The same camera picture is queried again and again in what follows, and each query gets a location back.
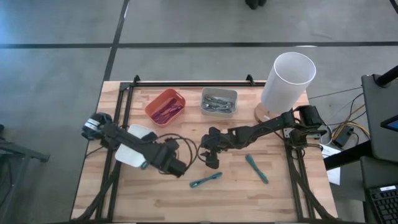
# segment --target wooden table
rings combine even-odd
[[[120,82],[104,82],[97,111],[113,116]],[[140,124],[156,134],[178,133],[193,139],[197,145],[201,137],[214,126],[225,132],[228,128],[254,125],[254,109],[261,101],[262,87],[227,87],[238,92],[238,111],[232,119],[203,116],[200,112],[202,87],[179,87],[187,101],[185,111],[166,128],[158,128],[148,119],[144,108],[165,87],[134,88],[129,124]],[[307,105],[304,93],[295,106]],[[88,152],[99,141],[90,142]],[[244,156],[252,154],[258,167],[267,175],[263,184]],[[180,159],[189,161],[189,152],[182,142]],[[72,218],[78,217],[99,191],[106,150],[98,151],[85,160],[73,207]],[[296,221],[292,187],[290,184],[285,148],[275,134],[259,138],[247,148],[219,154],[220,168],[213,170],[197,160],[186,174],[177,179],[160,175],[149,167],[140,170],[123,165],[119,179],[114,211],[115,222],[293,222]],[[306,148],[305,166],[311,191],[334,217],[335,203],[319,148]],[[223,172],[220,179],[211,180],[195,189],[189,182]],[[300,194],[305,209],[303,194]]]

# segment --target keyboard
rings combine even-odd
[[[373,214],[379,223],[398,224],[398,185],[367,190],[373,203]]]

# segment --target concrete floor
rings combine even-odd
[[[92,44],[114,40],[123,0],[0,1],[0,44]],[[131,0],[120,43],[398,41],[398,14],[387,0]],[[32,162],[14,208],[14,223],[68,220],[108,61],[103,49],[0,49],[0,123],[5,137],[51,154]],[[361,90],[361,75],[397,65],[398,46],[118,49],[110,80],[266,79],[288,51],[309,56],[317,77],[310,103],[327,123],[340,122]],[[366,117],[358,123],[367,127]],[[339,217],[363,221],[361,202],[333,186]]]

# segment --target black monitor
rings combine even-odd
[[[381,126],[393,131],[398,131],[398,115],[383,121]]]

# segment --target metal container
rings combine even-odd
[[[222,112],[218,112],[218,111],[205,110],[203,108],[203,100],[205,99],[206,95],[215,97],[215,98],[223,100],[223,101],[232,102],[233,105],[231,107],[231,112],[230,113],[222,113]],[[234,90],[225,90],[225,89],[220,89],[220,88],[204,87],[203,90],[201,91],[200,110],[203,115],[218,116],[218,117],[222,117],[222,118],[232,118],[232,116],[235,114],[235,112],[238,108],[237,104],[238,104],[238,93]]]

